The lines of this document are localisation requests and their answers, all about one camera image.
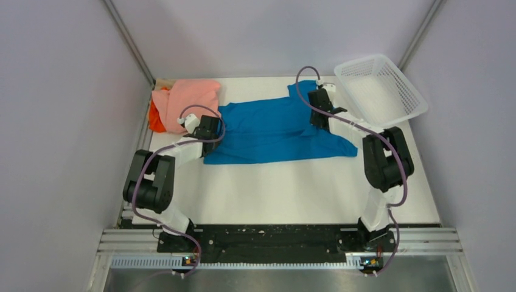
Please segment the blue t shirt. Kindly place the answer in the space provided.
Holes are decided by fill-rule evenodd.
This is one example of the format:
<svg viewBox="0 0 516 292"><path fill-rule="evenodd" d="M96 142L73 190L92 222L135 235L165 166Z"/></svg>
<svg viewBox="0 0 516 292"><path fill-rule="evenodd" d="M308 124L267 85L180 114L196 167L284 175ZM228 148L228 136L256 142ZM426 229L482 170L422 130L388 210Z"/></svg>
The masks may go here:
<svg viewBox="0 0 516 292"><path fill-rule="evenodd" d="M316 89L314 80L287 88L286 97L220 106L225 136L204 163L263 164L358 154L347 139L310 123L311 109L305 102L307 94Z"/></svg>

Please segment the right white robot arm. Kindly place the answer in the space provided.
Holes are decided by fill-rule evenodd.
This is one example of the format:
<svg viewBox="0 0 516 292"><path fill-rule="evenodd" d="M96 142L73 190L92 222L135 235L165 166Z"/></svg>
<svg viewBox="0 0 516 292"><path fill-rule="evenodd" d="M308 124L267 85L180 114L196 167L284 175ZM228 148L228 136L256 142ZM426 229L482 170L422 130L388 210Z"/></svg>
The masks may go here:
<svg viewBox="0 0 516 292"><path fill-rule="evenodd" d="M365 251L394 244L389 231L389 212L395 205L392 199L401 194L406 200L407 179L414 172L403 131L372 126L342 107L335 108L324 88L309 92L308 99L313 126L343 137L361 150L370 189L358 219L356 242Z"/></svg>

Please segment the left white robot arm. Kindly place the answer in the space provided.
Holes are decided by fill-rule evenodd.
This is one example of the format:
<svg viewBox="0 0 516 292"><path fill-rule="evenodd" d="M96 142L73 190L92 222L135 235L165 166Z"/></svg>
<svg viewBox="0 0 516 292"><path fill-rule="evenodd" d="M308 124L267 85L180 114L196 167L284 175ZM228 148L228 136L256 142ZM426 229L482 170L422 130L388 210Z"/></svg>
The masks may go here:
<svg viewBox="0 0 516 292"><path fill-rule="evenodd" d="M173 203L175 173L188 162L212 153L225 135L221 117L190 114L180 118L187 133L156 151L137 150L133 156L122 196L137 217L162 229L159 239L172 252L201 251L192 220Z"/></svg>

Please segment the pink folded t shirt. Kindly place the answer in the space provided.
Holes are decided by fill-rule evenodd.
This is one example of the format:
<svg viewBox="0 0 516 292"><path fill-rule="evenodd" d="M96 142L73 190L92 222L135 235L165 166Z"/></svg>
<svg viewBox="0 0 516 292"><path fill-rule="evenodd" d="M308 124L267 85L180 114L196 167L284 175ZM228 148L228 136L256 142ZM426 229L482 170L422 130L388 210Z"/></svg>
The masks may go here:
<svg viewBox="0 0 516 292"><path fill-rule="evenodd" d="M198 118L203 115L213 116L219 113L218 92L221 84L209 79L157 79L154 90L168 88L164 99L154 98L159 109L159 115L166 128L165 133L183 134L186 130L177 122L177 118L195 114Z"/></svg>

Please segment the orange folded t shirt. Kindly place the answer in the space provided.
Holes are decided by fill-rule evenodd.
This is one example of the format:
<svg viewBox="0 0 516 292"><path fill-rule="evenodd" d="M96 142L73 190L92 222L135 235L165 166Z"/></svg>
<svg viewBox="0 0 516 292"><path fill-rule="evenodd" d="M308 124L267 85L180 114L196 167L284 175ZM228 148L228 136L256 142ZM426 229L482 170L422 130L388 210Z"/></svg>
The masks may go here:
<svg viewBox="0 0 516 292"><path fill-rule="evenodd" d="M164 99L167 93L168 88L166 87L162 87L159 90L153 90L151 93L150 107L148 110L149 129L157 133L166 132L166 128L161 121L159 109L154 103L154 98L158 97L158 99Z"/></svg>

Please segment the white plastic basket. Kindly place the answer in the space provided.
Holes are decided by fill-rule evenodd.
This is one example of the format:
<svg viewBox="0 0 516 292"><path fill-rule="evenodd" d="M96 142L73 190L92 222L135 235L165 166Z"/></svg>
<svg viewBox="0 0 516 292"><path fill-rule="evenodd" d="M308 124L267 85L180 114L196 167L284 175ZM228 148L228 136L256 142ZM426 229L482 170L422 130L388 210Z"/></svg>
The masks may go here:
<svg viewBox="0 0 516 292"><path fill-rule="evenodd" d="M386 55L347 61L333 71L363 118L376 127L389 128L429 109L420 92Z"/></svg>

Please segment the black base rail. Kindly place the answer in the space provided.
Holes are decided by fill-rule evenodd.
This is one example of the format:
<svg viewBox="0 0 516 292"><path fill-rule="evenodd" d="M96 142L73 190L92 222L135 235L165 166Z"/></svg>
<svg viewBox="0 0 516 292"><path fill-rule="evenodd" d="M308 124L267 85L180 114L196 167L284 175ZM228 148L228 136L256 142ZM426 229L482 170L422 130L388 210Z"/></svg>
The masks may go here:
<svg viewBox="0 0 516 292"><path fill-rule="evenodd" d="M158 253L200 253L202 263L344 263L352 252L392 252L395 235L357 224L198 224L185 237L162 232Z"/></svg>

